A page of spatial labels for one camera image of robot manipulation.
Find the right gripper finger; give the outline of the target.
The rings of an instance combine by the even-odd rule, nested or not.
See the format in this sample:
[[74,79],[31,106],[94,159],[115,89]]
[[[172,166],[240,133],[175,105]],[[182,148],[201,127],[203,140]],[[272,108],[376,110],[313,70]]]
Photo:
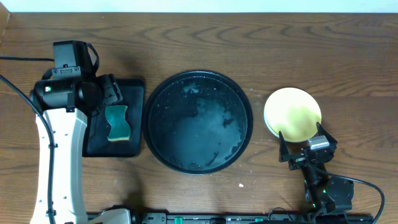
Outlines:
[[279,162],[287,162],[290,160],[290,152],[287,148],[285,139],[281,131],[279,131],[279,141],[280,141]]
[[338,141],[319,122],[316,123],[316,126],[317,135],[315,137],[317,146],[335,146],[338,144]]

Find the yellow plate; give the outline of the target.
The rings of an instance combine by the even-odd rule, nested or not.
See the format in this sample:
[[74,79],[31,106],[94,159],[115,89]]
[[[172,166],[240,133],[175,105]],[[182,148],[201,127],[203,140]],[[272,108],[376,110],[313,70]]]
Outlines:
[[322,112],[317,101],[299,88],[281,88],[265,102],[264,111],[271,128],[288,142],[304,142],[316,135]]

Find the green yellow sponge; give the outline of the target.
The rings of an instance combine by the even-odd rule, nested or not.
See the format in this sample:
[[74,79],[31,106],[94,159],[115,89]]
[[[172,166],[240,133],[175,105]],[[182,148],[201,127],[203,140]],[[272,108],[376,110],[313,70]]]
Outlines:
[[131,127],[126,121],[126,105],[108,106],[105,109],[105,118],[111,129],[108,134],[108,140],[128,141],[131,136]]

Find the light green plate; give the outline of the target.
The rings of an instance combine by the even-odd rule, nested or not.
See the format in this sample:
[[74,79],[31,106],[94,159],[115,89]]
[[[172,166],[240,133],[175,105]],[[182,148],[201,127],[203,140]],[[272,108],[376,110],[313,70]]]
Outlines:
[[263,117],[264,117],[264,122],[265,122],[265,124],[266,124],[267,129],[268,129],[275,137],[279,138],[279,134],[278,134],[277,132],[275,132],[275,131],[271,128],[271,126],[269,125],[268,120],[267,120],[267,116],[266,116],[266,112],[265,112],[265,111],[263,112]]

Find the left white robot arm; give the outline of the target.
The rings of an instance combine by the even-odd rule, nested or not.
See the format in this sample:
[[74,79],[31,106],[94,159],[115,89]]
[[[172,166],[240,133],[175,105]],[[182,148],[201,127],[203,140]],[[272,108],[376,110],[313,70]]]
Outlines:
[[88,122],[104,113],[108,139],[127,140],[127,106],[113,75],[96,76],[98,53],[89,43],[53,44],[55,66],[37,81],[30,100],[40,136],[39,183],[31,223],[131,223],[127,208],[111,207],[89,219],[82,187],[82,154]]

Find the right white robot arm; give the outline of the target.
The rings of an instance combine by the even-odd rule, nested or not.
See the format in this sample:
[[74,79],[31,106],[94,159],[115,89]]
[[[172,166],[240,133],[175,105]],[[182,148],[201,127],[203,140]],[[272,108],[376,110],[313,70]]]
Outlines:
[[354,183],[326,173],[325,164],[334,158],[338,141],[316,124],[317,133],[298,153],[290,153],[279,132],[279,161],[288,162],[290,170],[300,170],[304,177],[305,200],[312,208],[306,219],[310,223],[333,221],[347,223],[346,212],[352,209]]

